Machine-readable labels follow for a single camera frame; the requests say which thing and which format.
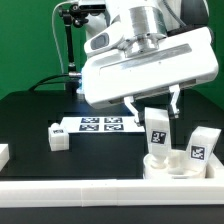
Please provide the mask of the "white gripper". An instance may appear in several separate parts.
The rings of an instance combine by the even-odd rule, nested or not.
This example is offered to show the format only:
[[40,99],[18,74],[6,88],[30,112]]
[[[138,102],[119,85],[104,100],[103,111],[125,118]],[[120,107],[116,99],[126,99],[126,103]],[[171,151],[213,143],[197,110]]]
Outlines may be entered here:
[[143,126],[144,113],[134,107],[134,99],[170,91],[169,114],[178,118],[180,88],[210,82],[218,74],[211,42],[210,30],[203,27],[165,38],[157,50],[131,58],[118,49],[95,55],[82,69],[85,99],[95,108],[124,99],[136,125]]

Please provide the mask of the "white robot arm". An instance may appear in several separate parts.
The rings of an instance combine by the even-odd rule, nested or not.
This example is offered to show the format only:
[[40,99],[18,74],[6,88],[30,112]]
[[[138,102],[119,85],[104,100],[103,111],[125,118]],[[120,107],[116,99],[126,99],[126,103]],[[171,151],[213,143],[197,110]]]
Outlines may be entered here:
[[140,124],[139,99],[170,94],[179,115],[180,91],[214,80],[218,62],[205,0],[104,0],[91,23],[82,69],[86,101],[95,108],[123,103]]

